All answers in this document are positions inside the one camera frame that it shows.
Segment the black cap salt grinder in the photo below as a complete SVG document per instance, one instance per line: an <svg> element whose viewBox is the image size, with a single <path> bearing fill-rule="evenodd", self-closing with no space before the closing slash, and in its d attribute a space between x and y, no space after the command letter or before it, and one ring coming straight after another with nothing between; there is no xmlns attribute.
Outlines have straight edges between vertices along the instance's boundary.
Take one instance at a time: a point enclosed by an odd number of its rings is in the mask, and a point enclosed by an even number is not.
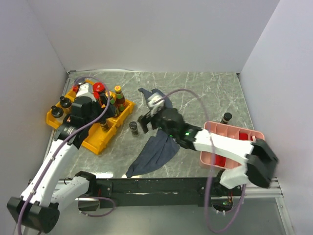
<svg viewBox="0 0 313 235"><path fill-rule="evenodd" d="M60 105L64 109L68 109L71 107L71 100L65 96L60 97Z"/></svg>

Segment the red lid sauce jar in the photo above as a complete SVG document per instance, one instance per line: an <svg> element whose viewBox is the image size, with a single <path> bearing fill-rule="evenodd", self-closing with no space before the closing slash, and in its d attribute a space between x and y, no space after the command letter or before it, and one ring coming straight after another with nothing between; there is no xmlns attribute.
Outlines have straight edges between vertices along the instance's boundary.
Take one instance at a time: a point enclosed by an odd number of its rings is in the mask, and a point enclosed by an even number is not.
<svg viewBox="0 0 313 235"><path fill-rule="evenodd" d="M92 86L93 89L93 95L96 99L99 99L100 97L105 97L106 88L101 82L96 82Z"/></svg>

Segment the green label sauce bottle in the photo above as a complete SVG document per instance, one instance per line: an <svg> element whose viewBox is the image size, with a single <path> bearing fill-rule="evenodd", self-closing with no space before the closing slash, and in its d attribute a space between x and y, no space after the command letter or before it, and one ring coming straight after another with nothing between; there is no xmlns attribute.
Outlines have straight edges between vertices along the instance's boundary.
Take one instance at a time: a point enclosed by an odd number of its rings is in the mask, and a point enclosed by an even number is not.
<svg viewBox="0 0 313 235"><path fill-rule="evenodd" d="M115 86L115 101L117 103L118 109L120 112L123 112L126 108L126 99L122 93L120 86Z"/></svg>

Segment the red label sauce bottle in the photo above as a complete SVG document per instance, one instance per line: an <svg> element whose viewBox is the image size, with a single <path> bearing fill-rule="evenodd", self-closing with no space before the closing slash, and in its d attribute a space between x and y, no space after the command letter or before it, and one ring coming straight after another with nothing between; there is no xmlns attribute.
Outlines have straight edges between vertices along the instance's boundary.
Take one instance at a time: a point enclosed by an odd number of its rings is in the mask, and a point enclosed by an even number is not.
<svg viewBox="0 0 313 235"><path fill-rule="evenodd" d="M117 105L111 91L109 91L109 95L110 95L110 103L115 107L115 117L118 117L118 115L119 115L118 105Z"/></svg>

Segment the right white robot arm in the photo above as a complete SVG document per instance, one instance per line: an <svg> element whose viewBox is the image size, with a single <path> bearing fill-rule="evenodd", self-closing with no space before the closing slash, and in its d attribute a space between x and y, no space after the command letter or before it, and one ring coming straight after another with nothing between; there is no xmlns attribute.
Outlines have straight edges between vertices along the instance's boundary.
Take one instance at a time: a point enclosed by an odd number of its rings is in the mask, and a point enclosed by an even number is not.
<svg viewBox="0 0 313 235"><path fill-rule="evenodd" d="M150 123L153 129L172 136L181 147L199 151L201 167L219 167L213 153L223 157L214 183L215 192L220 195L249 183L269 188L274 177L278 158L259 132L210 121L204 128L197 127L185 122L175 108L164 108L154 116L147 113L138 122L144 133L148 132Z"/></svg>

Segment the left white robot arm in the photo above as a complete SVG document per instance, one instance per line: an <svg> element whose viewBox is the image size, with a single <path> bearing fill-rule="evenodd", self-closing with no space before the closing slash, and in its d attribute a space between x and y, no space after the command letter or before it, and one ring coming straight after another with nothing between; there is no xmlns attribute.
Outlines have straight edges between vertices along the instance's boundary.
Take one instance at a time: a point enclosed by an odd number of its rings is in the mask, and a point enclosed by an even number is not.
<svg viewBox="0 0 313 235"><path fill-rule="evenodd" d="M60 174L69 160L79 150L95 123L113 117L115 107L110 98L94 95L77 96L71 105L71 113L56 129L48 155L27 188L17 197L11 197L7 208L17 223L17 232L22 227L49 233L56 225L61 210L77 197L98 196L95 175L79 172L63 189L54 192Z"/></svg>

